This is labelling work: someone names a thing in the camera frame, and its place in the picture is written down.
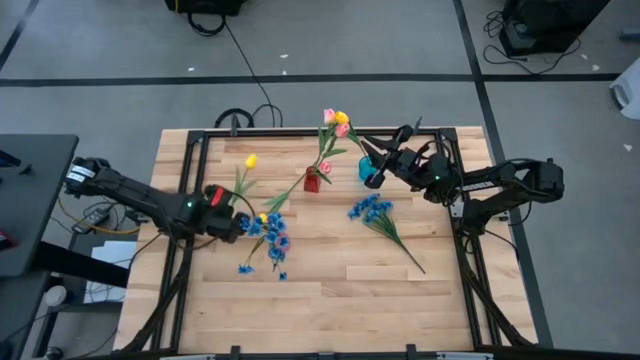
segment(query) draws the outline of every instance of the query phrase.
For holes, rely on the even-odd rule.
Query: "black floor stripe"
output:
[[[335,75],[268,75],[258,76],[262,84],[317,82],[471,82],[464,74],[335,74]],[[136,85],[197,85],[197,84],[254,84],[251,76],[103,78],[103,79],[0,79],[0,87],[56,87],[56,86],[136,86]]]
[[[29,5],[27,6],[27,10],[24,12],[22,19],[20,19],[20,22],[18,23],[18,25],[16,25],[16,28],[13,30],[13,33],[11,33],[11,37],[9,37],[9,40],[5,44],[4,49],[2,49],[2,53],[0,53],[0,72],[4,67],[4,64],[7,63],[7,60],[9,59],[9,56],[11,55],[13,48],[18,43],[18,39],[20,39],[20,35],[22,35],[22,31],[24,31],[24,28],[27,26],[27,20],[29,20],[29,17],[31,16],[31,14],[33,14],[33,11],[36,9],[36,6],[38,6],[38,2],[40,2],[40,0],[31,0],[29,2]]]
[[[618,73],[603,74],[550,74],[550,75],[482,75],[484,82],[576,82],[576,81],[613,81]]]
[[[264,84],[297,84],[321,82],[578,82],[613,81],[620,74],[557,75],[481,75],[466,74],[329,74],[329,75],[265,75]],[[254,84],[251,76],[148,77],[99,79],[0,79],[0,87],[65,87],[65,86],[144,86],[144,85],[215,85]]]
[[[498,133],[498,126],[493,116],[493,110],[491,109],[491,102],[487,94],[487,88],[484,83],[485,77],[480,70],[480,64],[478,63],[478,57],[471,38],[471,32],[469,31],[469,24],[467,23],[467,16],[462,6],[462,0],[453,0],[453,4],[456,9],[456,15],[458,17],[458,25],[462,32],[462,40],[469,59],[469,66],[471,67],[471,73],[474,77],[474,84],[478,92],[478,99],[480,101],[480,108],[482,115],[484,116],[485,127],[487,129],[487,135],[489,136],[489,142],[493,151],[493,156],[496,162],[501,162],[505,159],[504,149],[500,142],[500,134]],[[512,211],[512,219],[514,222],[520,221],[520,212],[516,209]],[[542,297],[540,295],[540,288],[538,286],[538,280],[536,279],[535,269],[533,267],[533,260],[531,259],[531,251],[527,244],[527,238],[522,226],[514,227],[513,235],[514,241],[520,254],[520,267],[522,269],[523,281],[527,291],[527,298],[529,300],[529,307],[531,308],[531,314],[533,317],[536,333],[538,335],[538,343],[544,347],[552,348],[553,342],[551,339],[551,332],[549,330],[549,323],[544,311],[544,305],[542,303]]]

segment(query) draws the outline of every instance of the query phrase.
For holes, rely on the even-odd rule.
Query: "black table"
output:
[[[77,144],[75,135],[0,135],[0,149],[22,161],[0,168],[0,229],[16,244],[0,251],[0,342],[34,319],[51,271],[127,285],[126,269],[41,241]],[[8,339],[11,359],[20,358],[30,329]]]

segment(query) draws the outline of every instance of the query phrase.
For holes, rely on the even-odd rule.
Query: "red vase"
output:
[[[313,166],[307,168],[307,175],[304,177],[304,191],[320,192],[320,176],[316,174]]]

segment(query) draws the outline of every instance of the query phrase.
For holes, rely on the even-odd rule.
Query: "gray floor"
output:
[[[482,32],[484,16],[502,0],[462,2],[483,73],[522,74],[482,60],[485,44],[493,43]],[[24,0],[0,0],[0,48],[26,7]],[[259,75],[471,73],[452,0],[251,0],[229,24]],[[640,45],[620,43],[617,31],[633,24],[640,24],[640,3],[612,1],[581,36],[583,47],[551,73],[624,71]],[[540,70],[553,59],[534,56],[528,65]],[[199,37],[161,0],[40,0],[0,79],[246,75],[227,33]],[[486,86],[506,156],[554,157],[565,169],[565,198],[534,205],[525,226],[555,345],[640,353],[640,123],[619,114],[606,82]],[[472,82],[265,88],[285,126],[317,126],[326,107],[345,109],[361,126],[412,123],[420,115],[424,125],[484,125]],[[7,133],[78,134],[78,155],[107,158],[148,181],[163,128],[208,127],[227,108],[262,103],[254,84],[1,87],[0,125]],[[267,112],[257,121],[270,125]],[[74,212],[91,203],[66,202]],[[55,223],[46,236],[68,243]],[[81,354],[101,344],[116,322],[117,315],[65,314],[52,345]]]

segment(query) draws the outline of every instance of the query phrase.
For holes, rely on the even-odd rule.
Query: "table leg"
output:
[[[33,266],[121,288],[129,279],[127,269],[46,242],[38,245]]]

